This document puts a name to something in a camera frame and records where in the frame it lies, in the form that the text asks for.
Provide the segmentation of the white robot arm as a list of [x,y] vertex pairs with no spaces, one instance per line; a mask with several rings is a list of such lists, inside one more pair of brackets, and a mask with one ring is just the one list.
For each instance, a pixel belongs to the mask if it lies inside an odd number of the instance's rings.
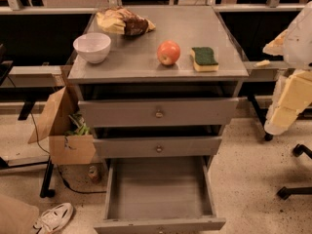
[[264,130],[275,136],[285,132],[298,114],[312,103],[312,2],[262,51],[282,56],[294,68],[288,78],[278,79],[266,114]]

